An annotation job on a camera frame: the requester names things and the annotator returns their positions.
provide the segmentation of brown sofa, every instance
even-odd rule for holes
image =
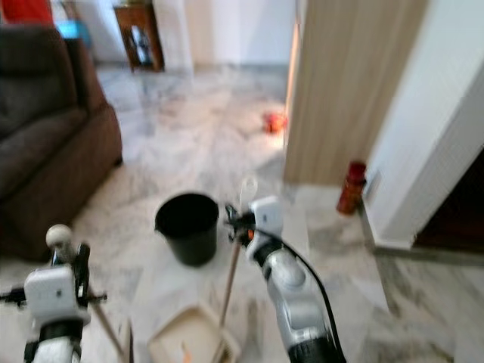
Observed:
[[[43,260],[114,165],[121,136],[80,40],[0,26],[0,254]]]

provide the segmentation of red thermos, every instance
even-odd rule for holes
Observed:
[[[361,161],[353,161],[349,164],[348,175],[336,207],[338,212],[350,216],[358,208],[361,193],[366,184],[365,171],[366,165]]]

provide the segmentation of blue object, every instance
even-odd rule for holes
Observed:
[[[84,41],[88,49],[91,48],[91,37],[89,36],[88,28],[83,22],[78,20],[62,20],[56,21],[55,26],[63,38],[80,38]]]

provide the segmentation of dustpan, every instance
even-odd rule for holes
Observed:
[[[239,344],[219,326],[217,314],[201,302],[162,327],[148,342],[148,350],[154,363],[211,363],[221,341],[230,353],[223,362],[235,363],[240,357]]]

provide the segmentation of wooden side table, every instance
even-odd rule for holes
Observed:
[[[114,12],[128,55],[129,67],[161,71],[165,69],[153,4],[115,5]]]

